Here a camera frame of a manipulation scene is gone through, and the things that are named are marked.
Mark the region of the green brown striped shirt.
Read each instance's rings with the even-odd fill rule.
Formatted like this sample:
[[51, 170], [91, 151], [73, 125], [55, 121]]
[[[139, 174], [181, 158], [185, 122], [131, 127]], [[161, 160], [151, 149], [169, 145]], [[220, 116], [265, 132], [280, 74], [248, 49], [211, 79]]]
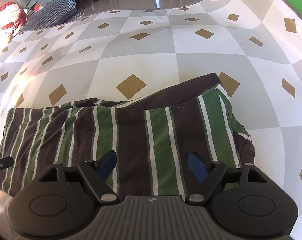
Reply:
[[112, 102], [72, 101], [56, 107], [9, 110], [0, 158], [0, 189], [15, 196], [50, 164], [76, 166], [117, 153], [107, 184], [119, 195], [188, 195], [198, 185], [190, 153], [206, 165], [239, 168], [253, 163], [250, 135], [234, 114], [216, 74], [160, 90], [147, 97]]

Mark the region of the checkered fabric sofa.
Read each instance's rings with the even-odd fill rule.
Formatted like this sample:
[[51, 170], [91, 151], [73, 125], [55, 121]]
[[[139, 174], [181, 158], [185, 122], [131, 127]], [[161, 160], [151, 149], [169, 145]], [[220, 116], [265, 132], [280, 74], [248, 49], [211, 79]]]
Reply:
[[66, 22], [77, 12], [73, 0], [54, 0], [38, 12], [34, 12], [20, 31], [32, 31], [53, 27]]

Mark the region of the red knitted cloth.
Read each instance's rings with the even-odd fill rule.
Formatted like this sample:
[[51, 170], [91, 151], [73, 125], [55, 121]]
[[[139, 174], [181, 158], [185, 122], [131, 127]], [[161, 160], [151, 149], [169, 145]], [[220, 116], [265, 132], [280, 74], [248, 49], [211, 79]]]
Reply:
[[28, 16], [15, 2], [7, 2], [0, 7], [0, 30], [11, 37], [20, 31]]

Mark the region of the checkered diamond pattern tablecloth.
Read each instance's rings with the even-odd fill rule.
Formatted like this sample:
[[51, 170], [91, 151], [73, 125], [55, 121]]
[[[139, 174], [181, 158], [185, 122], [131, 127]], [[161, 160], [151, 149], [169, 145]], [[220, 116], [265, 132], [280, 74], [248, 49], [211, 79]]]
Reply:
[[302, 18], [284, 0], [110, 0], [80, 20], [0, 37], [0, 141], [15, 106], [122, 101], [128, 78], [137, 99], [211, 72], [257, 166], [296, 201], [292, 236], [302, 239]]

